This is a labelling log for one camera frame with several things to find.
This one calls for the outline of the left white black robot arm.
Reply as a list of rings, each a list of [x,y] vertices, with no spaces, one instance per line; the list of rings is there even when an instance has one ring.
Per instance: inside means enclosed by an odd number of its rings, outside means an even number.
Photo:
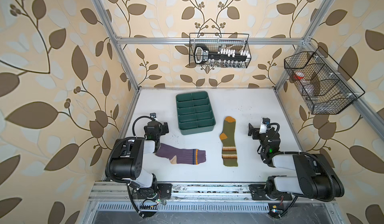
[[[144,154],[155,154],[161,145],[160,137],[169,133],[168,123],[151,121],[144,126],[145,135],[117,139],[106,164],[106,176],[115,183],[125,184],[129,200],[139,217],[145,219],[153,216],[158,205],[168,200],[173,185],[159,184],[155,174],[147,172]]]

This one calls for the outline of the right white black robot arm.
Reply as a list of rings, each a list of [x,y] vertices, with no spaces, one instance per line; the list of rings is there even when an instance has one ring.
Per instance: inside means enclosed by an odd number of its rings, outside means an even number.
[[[299,198],[332,202],[345,194],[342,181],[323,154],[280,150],[280,125],[265,119],[261,126],[249,125],[248,135],[258,140],[258,154],[264,164],[271,168],[294,171],[294,176],[269,176],[264,185],[249,185],[252,200],[279,201],[272,207],[269,216],[283,218]]]

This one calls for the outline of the green striped sock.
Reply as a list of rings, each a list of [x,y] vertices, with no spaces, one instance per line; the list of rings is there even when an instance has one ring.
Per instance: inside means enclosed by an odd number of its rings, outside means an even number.
[[[223,144],[222,147],[222,159],[223,164],[226,167],[237,167],[238,166],[238,155],[235,143],[235,130],[236,120],[227,116],[224,119],[223,130],[220,134],[220,140]]]

